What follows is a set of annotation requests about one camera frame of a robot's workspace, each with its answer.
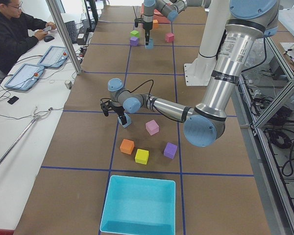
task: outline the light blue cube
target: light blue cube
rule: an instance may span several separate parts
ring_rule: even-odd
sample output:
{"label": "light blue cube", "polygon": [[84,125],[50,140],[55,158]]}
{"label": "light blue cube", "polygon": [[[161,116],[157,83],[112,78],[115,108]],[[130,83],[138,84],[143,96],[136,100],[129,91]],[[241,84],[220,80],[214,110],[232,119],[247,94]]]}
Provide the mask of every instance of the light blue cube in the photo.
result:
{"label": "light blue cube", "polygon": [[121,121],[121,119],[118,117],[118,121],[119,121],[119,124],[122,126],[122,127],[124,127],[124,128],[126,128],[126,127],[128,127],[131,123],[132,123],[132,119],[131,119],[131,117],[129,116],[129,115],[127,115],[126,113],[124,113],[124,116],[126,117],[126,124],[125,125],[122,125],[122,121]]}
{"label": "light blue cube", "polygon": [[149,38],[149,43],[145,46],[146,49],[153,49],[153,39]]}

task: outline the computer mouse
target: computer mouse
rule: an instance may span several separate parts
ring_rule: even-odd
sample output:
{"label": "computer mouse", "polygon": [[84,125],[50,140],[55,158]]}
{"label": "computer mouse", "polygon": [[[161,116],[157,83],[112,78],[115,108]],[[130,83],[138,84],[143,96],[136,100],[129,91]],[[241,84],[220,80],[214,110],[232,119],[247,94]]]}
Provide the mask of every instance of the computer mouse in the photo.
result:
{"label": "computer mouse", "polygon": [[51,40],[53,40],[54,39],[54,37],[53,36],[51,36],[51,35],[47,35],[47,36],[45,36],[44,37],[44,41],[47,43],[47,42],[50,42]]}

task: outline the cyan plastic bin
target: cyan plastic bin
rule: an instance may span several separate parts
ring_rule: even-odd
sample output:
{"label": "cyan plastic bin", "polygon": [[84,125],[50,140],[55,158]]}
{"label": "cyan plastic bin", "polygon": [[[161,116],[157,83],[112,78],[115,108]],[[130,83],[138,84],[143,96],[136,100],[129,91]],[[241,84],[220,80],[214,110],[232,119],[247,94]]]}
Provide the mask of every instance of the cyan plastic bin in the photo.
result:
{"label": "cyan plastic bin", "polygon": [[111,176],[100,231],[175,235],[175,182]]}

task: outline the person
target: person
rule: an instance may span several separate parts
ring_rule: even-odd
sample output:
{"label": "person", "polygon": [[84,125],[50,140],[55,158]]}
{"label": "person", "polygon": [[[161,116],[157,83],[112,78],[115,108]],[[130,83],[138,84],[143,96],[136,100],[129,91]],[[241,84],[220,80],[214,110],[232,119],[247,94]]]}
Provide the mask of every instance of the person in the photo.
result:
{"label": "person", "polygon": [[[0,82],[7,76],[19,57],[33,48],[48,33],[43,29],[53,22],[45,22],[25,14],[20,0],[0,0]],[[29,37],[28,30],[35,31]]]}

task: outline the keyboard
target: keyboard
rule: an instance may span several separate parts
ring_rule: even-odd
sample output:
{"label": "keyboard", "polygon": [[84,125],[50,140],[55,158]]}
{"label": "keyboard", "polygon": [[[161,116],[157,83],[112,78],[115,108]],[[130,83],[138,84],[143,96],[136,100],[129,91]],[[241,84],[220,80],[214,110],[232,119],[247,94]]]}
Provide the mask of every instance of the keyboard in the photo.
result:
{"label": "keyboard", "polygon": [[64,24],[65,24],[65,27],[67,28],[67,31],[69,33],[72,43],[76,43],[77,33],[75,28],[75,21],[68,21],[68,22],[65,22]]}

